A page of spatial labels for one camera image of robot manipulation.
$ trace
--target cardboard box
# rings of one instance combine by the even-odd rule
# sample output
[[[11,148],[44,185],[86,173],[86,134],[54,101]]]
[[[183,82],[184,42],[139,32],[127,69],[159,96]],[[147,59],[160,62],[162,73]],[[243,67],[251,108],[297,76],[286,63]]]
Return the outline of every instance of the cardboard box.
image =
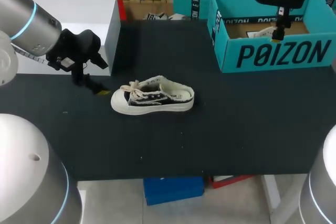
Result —
[[[292,21],[299,23],[287,29],[281,43],[272,42],[269,37],[244,36],[270,26],[276,21],[276,12],[276,6],[255,0],[210,1],[207,25],[223,73],[331,64],[336,54],[336,16],[324,0],[305,0],[301,9],[292,10]],[[233,34],[235,28],[228,24],[238,25],[240,32]]]
[[[143,19],[147,13],[173,15],[171,0],[123,0],[127,20]]]
[[[202,177],[145,178],[144,194],[147,205],[201,196],[204,192]]]
[[[208,19],[210,0],[174,0],[174,13],[191,19]]]

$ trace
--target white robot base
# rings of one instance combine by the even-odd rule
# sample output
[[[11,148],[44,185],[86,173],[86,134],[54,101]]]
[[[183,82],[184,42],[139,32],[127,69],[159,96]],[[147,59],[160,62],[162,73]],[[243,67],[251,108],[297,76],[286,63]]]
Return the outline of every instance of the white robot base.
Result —
[[[79,224],[81,218],[76,183],[42,132],[0,114],[0,223]]]

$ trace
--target sneaker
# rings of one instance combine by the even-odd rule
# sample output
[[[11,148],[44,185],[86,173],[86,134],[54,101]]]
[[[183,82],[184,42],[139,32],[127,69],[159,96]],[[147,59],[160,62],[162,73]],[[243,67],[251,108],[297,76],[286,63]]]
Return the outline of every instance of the sneaker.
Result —
[[[147,13],[143,19],[147,20],[167,20],[168,16],[165,13],[154,14],[154,13]]]
[[[187,111],[194,104],[194,90],[188,86],[156,76],[121,86],[112,96],[112,108],[126,115],[143,115],[155,111]]]

